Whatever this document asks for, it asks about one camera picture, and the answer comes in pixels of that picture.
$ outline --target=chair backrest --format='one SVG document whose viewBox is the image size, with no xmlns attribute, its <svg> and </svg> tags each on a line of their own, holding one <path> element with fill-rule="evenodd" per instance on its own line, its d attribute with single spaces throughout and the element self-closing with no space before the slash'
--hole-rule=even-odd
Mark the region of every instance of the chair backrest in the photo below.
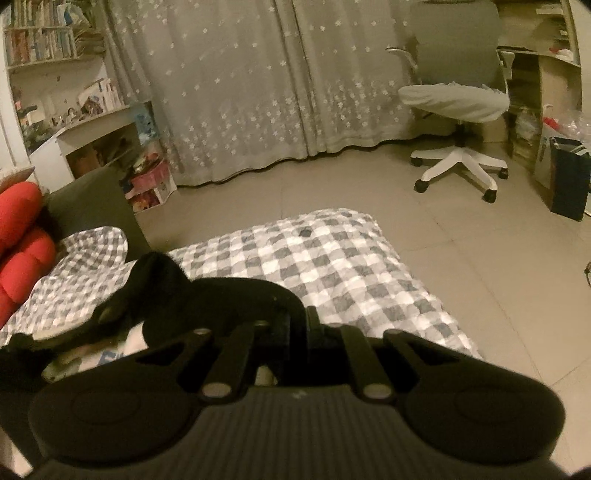
<svg viewBox="0 0 591 480">
<path fill-rule="evenodd" d="M 493 2 L 419 2 L 411 7 L 411 26 L 423 83 L 499 88 L 501 19 Z"/>
</svg>

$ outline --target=white office chair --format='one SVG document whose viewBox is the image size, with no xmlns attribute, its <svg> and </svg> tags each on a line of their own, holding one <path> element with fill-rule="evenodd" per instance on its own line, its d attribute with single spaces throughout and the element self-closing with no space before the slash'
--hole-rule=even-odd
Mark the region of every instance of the white office chair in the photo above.
<svg viewBox="0 0 591 480">
<path fill-rule="evenodd" d="M 429 181 L 457 163 L 462 163 L 487 188 L 483 198 L 496 200 L 497 185 L 482 168 L 500 168 L 498 176 L 509 177 L 507 163 L 479 153 L 465 144 L 465 122 L 496 120 L 509 108 L 504 70 L 510 72 L 514 54 L 504 56 L 496 47 L 501 20 L 494 3 L 474 0 L 462 3 L 420 2 L 411 7 L 411 26 L 417 40 L 417 61 L 402 49 L 419 85 L 402 87 L 398 93 L 405 105 L 458 120 L 455 145 L 435 150 L 416 150 L 411 162 L 441 160 L 428 169 L 414 189 L 423 193 Z"/>
</svg>

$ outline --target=floor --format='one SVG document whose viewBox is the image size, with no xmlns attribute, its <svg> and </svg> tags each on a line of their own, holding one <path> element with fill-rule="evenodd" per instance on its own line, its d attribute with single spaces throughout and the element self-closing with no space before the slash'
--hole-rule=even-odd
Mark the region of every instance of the floor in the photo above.
<svg viewBox="0 0 591 480">
<path fill-rule="evenodd" d="M 591 465 L 591 291 L 583 275 L 591 218 L 550 213 L 515 163 L 492 205 L 461 171 L 415 193 L 425 167 L 411 166 L 410 152 L 444 143 L 427 138 L 286 161 L 224 184 L 181 188 L 138 220 L 152 245 L 166 250 L 324 207 L 371 214 L 488 361 L 558 392 L 567 421 L 555 461 L 569 472 Z M 502 144 L 482 151 L 507 157 Z"/>
</svg>

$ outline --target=plastic bag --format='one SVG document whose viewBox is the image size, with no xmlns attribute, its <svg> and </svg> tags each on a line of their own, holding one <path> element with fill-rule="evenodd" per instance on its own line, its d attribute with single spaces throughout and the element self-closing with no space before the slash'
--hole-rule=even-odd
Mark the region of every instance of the plastic bag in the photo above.
<svg viewBox="0 0 591 480">
<path fill-rule="evenodd" d="M 552 118 L 558 124 L 557 130 L 567 138 L 591 145 L 591 119 L 585 118 L 581 112 L 568 110 L 565 113 L 552 115 Z"/>
<path fill-rule="evenodd" d="M 540 121 L 531 110 L 523 109 L 515 120 L 515 134 L 533 145 L 540 134 Z"/>
</svg>

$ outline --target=sheer curtain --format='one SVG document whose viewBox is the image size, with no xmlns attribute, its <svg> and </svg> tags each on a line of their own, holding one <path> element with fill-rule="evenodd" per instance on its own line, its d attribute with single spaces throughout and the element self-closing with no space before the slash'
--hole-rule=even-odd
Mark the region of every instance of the sheer curtain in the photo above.
<svg viewBox="0 0 591 480">
<path fill-rule="evenodd" d="M 151 99 L 179 184 L 415 135 L 387 0 L 100 2 L 126 102 Z"/>
</svg>

